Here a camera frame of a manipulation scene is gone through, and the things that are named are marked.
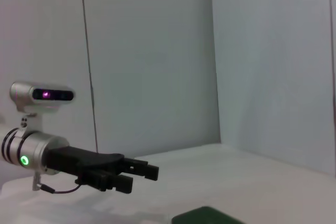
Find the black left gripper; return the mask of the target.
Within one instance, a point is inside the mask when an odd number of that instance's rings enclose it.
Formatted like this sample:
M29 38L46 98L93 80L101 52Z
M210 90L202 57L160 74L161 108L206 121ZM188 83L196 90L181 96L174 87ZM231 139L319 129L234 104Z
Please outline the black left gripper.
M133 178L118 174L123 161L124 173L157 181L159 167L147 161L124 158L122 154L100 154L67 146L48 150L45 154L47 168L77 176L75 183L99 191L115 189L131 193Z

